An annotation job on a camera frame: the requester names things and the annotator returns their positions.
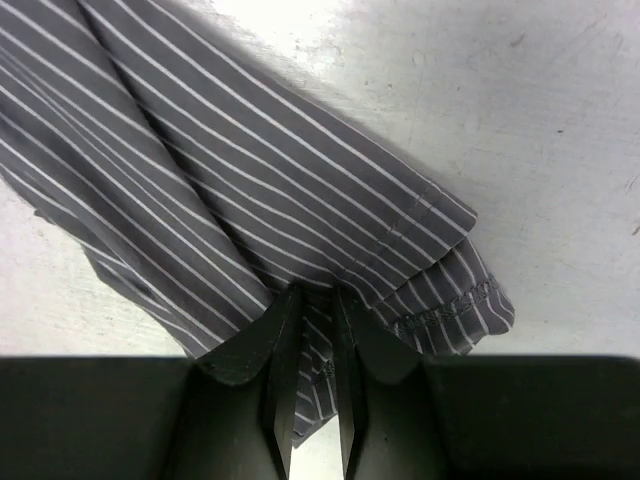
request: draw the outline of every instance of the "garment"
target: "garment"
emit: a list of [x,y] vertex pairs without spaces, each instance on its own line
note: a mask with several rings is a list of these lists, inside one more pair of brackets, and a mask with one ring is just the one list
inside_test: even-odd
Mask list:
[[513,307],[476,214],[167,1],[0,0],[0,172],[198,357],[301,284],[295,430],[335,415],[331,288],[424,353]]

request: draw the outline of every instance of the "stitching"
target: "stitching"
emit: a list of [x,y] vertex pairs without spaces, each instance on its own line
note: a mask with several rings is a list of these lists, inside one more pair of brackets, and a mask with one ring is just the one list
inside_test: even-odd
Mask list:
[[[438,197],[438,199],[433,202],[431,204],[431,207],[428,208],[422,215],[420,215],[418,218],[415,219],[415,224],[412,225],[410,228],[408,228],[404,233],[398,235],[398,236],[394,236],[394,238],[392,238],[392,240],[388,243],[383,243],[383,241],[389,237],[389,235],[391,235],[393,232],[398,231],[398,227],[400,225],[401,222],[403,222],[404,220],[407,219],[407,217],[409,217],[416,209],[416,207],[418,206],[418,204],[420,203],[420,201],[424,198],[424,196],[429,192],[430,188],[432,185],[430,185],[429,187],[427,187],[427,189],[422,192],[422,195],[420,195],[420,197],[416,200],[416,203],[407,211],[407,213],[405,213],[402,218],[400,218],[394,225],[393,228],[391,228],[387,233],[384,234],[384,236],[380,239],[377,240],[377,244],[381,245],[382,248],[376,252],[378,257],[382,257],[382,255],[386,252],[388,252],[392,247],[394,247],[396,244],[398,244],[401,240],[403,240],[404,238],[406,238],[411,232],[415,231],[418,228],[418,223],[420,223],[422,221],[422,219],[424,217],[426,217],[429,213],[431,213],[431,211],[440,204],[440,201],[443,199],[444,195],[440,195]],[[358,269],[355,270],[355,272],[348,278],[352,278],[356,273],[360,273],[362,272],[366,267],[370,266],[374,261],[376,261],[377,258],[374,255],[371,255],[369,258],[368,262],[363,262],[362,266]],[[379,284],[381,283],[381,280],[378,280],[376,283],[374,283],[374,287],[377,287]],[[380,302],[384,302],[386,300],[382,299],[379,300],[377,304],[379,304]]]
[[[426,210],[422,215],[420,215],[418,218],[416,218],[416,219],[415,219],[415,224],[414,224],[414,225],[412,225],[412,226],[411,226],[411,227],[410,227],[410,228],[409,228],[405,233],[403,233],[403,234],[402,234],[402,235],[400,235],[400,236],[395,237],[395,240],[394,240],[393,242],[391,242],[391,243],[389,243],[389,244],[387,245],[387,249],[386,249],[385,251],[388,251],[388,250],[389,250],[389,248],[391,248],[392,246],[394,246],[395,244],[397,244],[398,242],[400,242],[401,240],[403,240],[404,238],[406,238],[406,237],[407,237],[411,232],[415,231],[415,230],[418,228],[418,224],[419,224],[419,223],[421,223],[421,222],[422,222],[422,220],[423,220],[423,219],[424,219],[428,214],[430,214],[434,208],[436,208],[436,207],[440,204],[440,201],[443,199],[443,197],[444,197],[444,195],[441,195],[440,197],[438,197],[438,199],[437,199],[435,202],[433,202],[433,203],[432,203],[431,208],[429,208],[429,209],[428,209],[428,210]],[[441,255],[440,257],[442,257],[445,253],[447,253],[447,251],[448,251],[448,250],[445,250],[444,252],[442,252],[442,255]],[[410,276],[409,278],[405,279],[405,281],[404,281],[403,283],[401,283],[400,285],[397,285],[397,286],[394,288],[394,290],[393,290],[392,292],[390,292],[390,293],[389,293],[385,298],[383,298],[383,299],[376,299],[377,301],[374,301],[373,303],[371,303],[370,308],[371,308],[371,309],[376,308],[378,305],[380,305],[380,304],[382,304],[382,303],[386,302],[386,301],[387,301],[387,300],[388,300],[388,299],[393,295],[393,293],[394,293],[398,288],[400,288],[402,285],[404,285],[406,282],[408,282],[408,281],[409,281],[409,280],[410,280],[414,275],[416,275],[416,274],[420,273],[422,270],[419,270],[419,271],[417,271],[417,272],[414,272],[414,274],[411,274],[411,276]],[[380,283],[381,283],[381,282],[382,282],[382,281],[381,281],[381,280],[379,280],[378,282],[374,283],[374,287],[377,287],[378,285],[380,285]]]
[[[382,243],[382,240],[384,240],[385,238],[387,238],[391,233],[395,232],[398,228],[398,225],[400,225],[400,223],[402,223],[402,221],[404,221],[409,215],[411,215],[413,213],[413,211],[416,209],[416,207],[418,206],[418,204],[420,203],[420,201],[422,200],[422,198],[427,194],[427,192],[429,192],[431,190],[431,187],[433,185],[429,184],[425,190],[420,194],[420,196],[416,199],[415,203],[411,206],[411,208],[409,208],[404,215],[401,215],[398,220],[396,220],[396,222],[391,226],[391,228],[389,228],[385,233],[383,233],[380,237],[380,239],[375,240],[373,242],[373,249],[372,252],[370,254],[367,254],[369,257],[369,260],[366,262],[361,262],[361,258],[362,257],[353,257],[353,260],[351,260],[351,262],[349,264],[347,264],[347,266],[345,266],[339,273],[336,274],[337,278],[340,278],[340,276],[347,270],[350,269],[354,264],[361,262],[362,265],[355,270],[353,273],[350,274],[349,277],[347,278],[352,278],[354,277],[356,274],[360,273],[362,270],[364,270],[366,267],[370,266],[371,263],[373,263],[373,261],[376,259],[376,255],[377,256],[381,256],[382,252],[387,251],[389,248],[391,248],[392,244],[386,244],[386,243]],[[375,247],[377,246],[381,246],[382,248],[380,248],[379,251],[375,251]]]
[[489,295],[497,290],[497,280],[493,275],[489,275],[489,278],[478,283],[471,290],[454,298],[449,303],[424,312],[401,316],[389,326],[389,329],[397,329],[402,333],[413,333],[428,325],[437,325],[440,322],[455,320],[456,316],[459,317],[472,310],[474,306],[486,300]]

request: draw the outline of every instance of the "scuff mark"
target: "scuff mark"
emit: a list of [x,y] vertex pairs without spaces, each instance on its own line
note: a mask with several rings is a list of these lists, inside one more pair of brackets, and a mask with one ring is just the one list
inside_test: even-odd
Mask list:
[[638,179],[638,175],[640,175],[639,173],[636,173],[633,177],[631,177],[629,179],[629,181],[627,182],[627,185],[624,188],[624,194],[626,195],[627,193],[629,193],[631,191],[631,189],[633,188],[633,185],[636,183],[636,180]]
[[513,42],[509,42],[509,46],[511,48],[516,48],[518,45],[522,43],[522,41],[524,40],[524,37],[525,37],[524,33],[520,34],[520,36],[516,38]]

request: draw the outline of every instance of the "fabric fold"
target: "fabric fold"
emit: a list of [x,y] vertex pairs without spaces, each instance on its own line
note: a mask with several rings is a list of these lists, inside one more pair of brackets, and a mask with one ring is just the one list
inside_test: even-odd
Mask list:
[[164,0],[0,0],[0,174],[200,356],[304,288],[295,429],[336,414],[330,291],[424,354],[513,307],[475,212]]

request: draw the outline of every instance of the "gray striped fabric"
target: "gray striped fabric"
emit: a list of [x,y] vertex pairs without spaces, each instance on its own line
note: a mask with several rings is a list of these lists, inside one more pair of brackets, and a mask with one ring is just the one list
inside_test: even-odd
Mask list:
[[197,357],[305,288],[295,429],[335,415],[330,289],[465,354],[513,307],[476,215],[159,0],[0,0],[0,172]]

